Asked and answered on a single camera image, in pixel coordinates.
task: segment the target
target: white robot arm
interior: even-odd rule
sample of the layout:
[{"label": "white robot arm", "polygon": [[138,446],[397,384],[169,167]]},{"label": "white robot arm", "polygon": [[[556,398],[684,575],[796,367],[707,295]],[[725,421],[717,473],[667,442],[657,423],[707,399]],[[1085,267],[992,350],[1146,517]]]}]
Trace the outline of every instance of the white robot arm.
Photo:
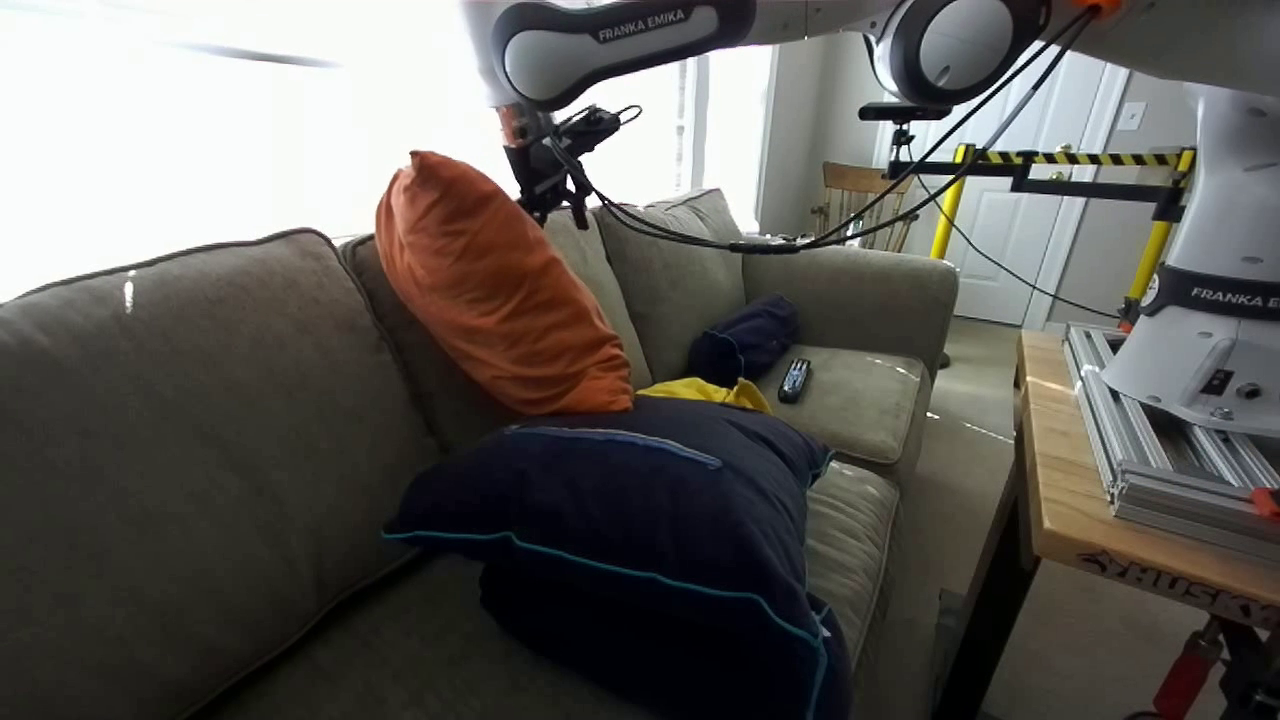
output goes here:
[{"label": "white robot arm", "polygon": [[1280,436],[1280,4],[1276,0],[465,0],[503,122],[522,204],[594,191],[547,112],[635,69],[802,36],[862,32],[908,105],[992,90],[1044,28],[1098,12],[1078,54],[1198,93],[1198,191],[1162,293],[1105,379],[1204,427]]}]

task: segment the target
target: beige couch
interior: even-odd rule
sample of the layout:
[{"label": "beige couch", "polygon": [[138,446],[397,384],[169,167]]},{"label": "beige couch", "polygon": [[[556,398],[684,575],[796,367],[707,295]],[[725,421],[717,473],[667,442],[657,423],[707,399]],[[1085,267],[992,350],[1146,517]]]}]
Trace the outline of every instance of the beige couch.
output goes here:
[{"label": "beige couch", "polygon": [[[722,191],[648,217],[737,237]],[[747,300],[802,309],[815,379],[776,411],[839,454],[807,575],[870,664],[955,273],[618,222],[552,237],[635,384]],[[421,469],[513,415],[397,306],[374,240],[281,233],[29,293],[0,306],[0,394],[0,715],[644,715],[513,643],[474,559],[381,539]]]}]

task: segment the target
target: couch armrest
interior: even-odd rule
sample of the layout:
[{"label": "couch armrest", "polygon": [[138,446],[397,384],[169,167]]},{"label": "couch armrest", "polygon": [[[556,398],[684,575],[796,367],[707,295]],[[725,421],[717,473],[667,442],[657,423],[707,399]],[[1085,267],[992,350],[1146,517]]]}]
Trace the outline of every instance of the couch armrest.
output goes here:
[{"label": "couch armrest", "polygon": [[747,300],[783,295],[802,315],[802,345],[946,355],[962,277],[952,264],[895,251],[747,258]]}]

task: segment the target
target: dark blue cloth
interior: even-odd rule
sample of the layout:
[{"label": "dark blue cloth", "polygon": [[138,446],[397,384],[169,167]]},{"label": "dark blue cloth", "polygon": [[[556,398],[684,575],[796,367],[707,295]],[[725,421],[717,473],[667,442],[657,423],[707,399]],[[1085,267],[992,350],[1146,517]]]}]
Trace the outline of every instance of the dark blue cloth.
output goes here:
[{"label": "dark blue cloth", "polygon": [[689,350],[684,376],[731,389],[741,376],[759,379],[796,345],[796,309],[767,295],[731,321],[700,334]]},{"label": "dark blue cloth", "polygon": [[815,720],[850,709],[839,631],[805,588],[825,469],[766,411],[639,398],[430,469],[390,539],[480,555],[513,638],[664,715]]}]

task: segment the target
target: wire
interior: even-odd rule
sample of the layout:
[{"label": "wire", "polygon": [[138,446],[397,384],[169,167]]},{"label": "wire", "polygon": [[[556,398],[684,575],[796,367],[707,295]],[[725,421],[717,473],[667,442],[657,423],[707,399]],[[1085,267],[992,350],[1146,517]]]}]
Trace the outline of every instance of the wire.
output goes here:
[{"label": "wire", "polygon": [[1056,28],[1027,62],[1021,62],[998,90],[985,93],[985,100],[977,100],[942,139],[931,139],[931,150],[903,167],[887,187],[882,187],[863,210],[857,210],[850,222],[833,223],[828,233],[814,237],[807,245],[717,245],[704,237],[689,237],[676,228],[664,228],[648,217],[635,217],[633,210],[618,204],[611,198],[599,198],[606,211],[611,222],[619,222],[633,233],[657,237],[657,240],[674,240],[674,245],[694,245],[694,247],[717,247],[717,251],[753,251],[753,258],[791,258],[791,251],[814,251],[814,247],[838,247],[862,237],[877,237],[894,223],[917,222],[921,210],[936,204],[952,184],[962,184],[967,176],[967,167],[977,166],[977,157],[967,157],[955,176],[948,176],[936,191],[928,191],[921,204],[895,211],[894,222],[882,223],[863,223],[857,233],[850,233],[854,223],[862,223],[877,204],[886,204],[908,176],[917,176],[979,109],[989,109],[1014,79],[1021,79],[1050,50],[1056,50],[1053,63],[1036,78],[1036,83],[1021,95],[1015,112],[1005,115],[1005,125],[998,127],[998,136],[985,146],[992,150],[1009,125],[1027,109],[1027,100],[1050,83],[1050,78],[1061,69],[1061,62],[1072,54],[1072,43],[1085,36],[1085,28],[1098,22],[1098,9],[1078,12],[1066,28]]},{"label": "wire", "polygon": [[942,210],[942,204],[931,204],[931,210],[936,210],[942,222],[948,222],[948,228],[966,240],[966,247],[967,247],[974,258],[989,261],[992,267],[1000,267],[1005,277],[1014,277],[1014,282],[1025,286],[1027,293],[1050,295],[1050,300],[1067,306],[1067,309],[1089,312],[1089,315],[1119,321],[1119,312],[1105,312],[1105,309],[1094,309],[1094,306],[1079,306],[1079,300],[1067,300],[1067,295],[1061,295],[1061,293],[1042,289],[1036,282],[1021,277],[1015,267],[1009,267],[1005,261],[998,261],[992,251],[985,251],[985,247],[955,223],[955,217],[952,217],[948,210]]},{"label": "wire", "polygon": [[857,233],[846,233],[850,223],[857,223],[863,211],[873,211],[877,204],[886,204],[887,191],[895,191],[908,176],[921,176],[921,167],[977,115],[985,112],[1009,83],[1015,83],[1053,43],[1056,55],[1050,62],[1050,69],[1034,79],[1034,90],[1015,100],[1015,109],[1000,122],[1000,127],[989,136],[985,153],[998,150],[998,139],[1014,127],[1014,122],[1034,105],[1034,95],[1050,83],[1050,78],[1061,69],[1061,62],[1072,54],[1072,43],[1085,36],[1085,28],[1098,22],[1102,12],[1098,9],[1085,9],[1078,12],[1066,28],[1056,28],[1027,62],[1021,62],[985,100],[977,100],[942,139],[928,146],[928,153],[903,167],[882,198],[873,198],[863,210],[857,210],[846,223],[828,228],[825,237],[815,237],[807,247],[828,247],[828,245],[850,245],[850,240],[862,240],[862,237],[873,237],[882,228],[894,228],[894,223],[903,223],[903,222],[917,222],[921,210],[936,204],[952,184],[962,184],[977,157],[974,153],[955,176],[948,176],[936,191],[928,191],[921,204],[895,211],[894,222],[882,222],[873,228],[857,228]]}]

